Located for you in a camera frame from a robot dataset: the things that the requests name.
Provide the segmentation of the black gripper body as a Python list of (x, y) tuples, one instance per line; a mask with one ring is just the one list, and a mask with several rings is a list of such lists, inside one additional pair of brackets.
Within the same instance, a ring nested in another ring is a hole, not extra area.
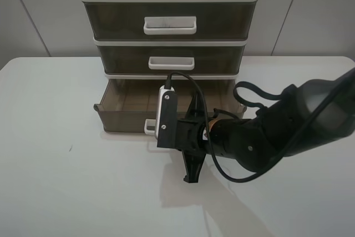
[(208, 116), (202, 97), (195, 94), (185, 117), (177, 121), (175, 149), (182, 152), (186, 175), (184, 181), (197, 183), (208, 150), (202, 139)]

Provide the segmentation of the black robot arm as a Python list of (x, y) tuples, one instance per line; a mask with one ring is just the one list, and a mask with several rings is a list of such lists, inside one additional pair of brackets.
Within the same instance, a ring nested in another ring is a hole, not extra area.
[(234, 98), (247, 107), (257, 108), (253, 119), (241, 119), (219, 110), (209, 117), (200, 88), (184, 119), (177, 122), (175, 148), (183, 154), (184, 181), (196, 183), (206, 155), (235, 159), (251, 172), (246, 178), (230, 178), (234, 183), (252, 181), (290, 157), (348, 137), (354, 132), (354, 71), (336, 80), (313, 79), (301, 86), (289, 85), (281, 94), (266, 93), (249, 82), (236, 88), (249, 89), (264, 99), (266, 107), (244, 100), (237, 91)]

